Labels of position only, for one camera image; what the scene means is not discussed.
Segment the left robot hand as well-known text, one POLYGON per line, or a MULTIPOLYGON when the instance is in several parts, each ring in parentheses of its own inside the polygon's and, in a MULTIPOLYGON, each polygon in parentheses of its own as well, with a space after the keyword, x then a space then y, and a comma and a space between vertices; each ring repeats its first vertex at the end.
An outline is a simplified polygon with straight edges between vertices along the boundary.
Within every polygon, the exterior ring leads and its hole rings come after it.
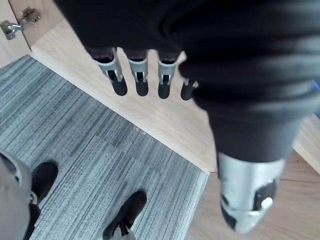
POLYGON ((184 52, 180 74, 198 83, 228 226, 249 233, 274 203, 305 117, 320 107, 317 0, 58 0, 95 60, 120 47, 184 52))

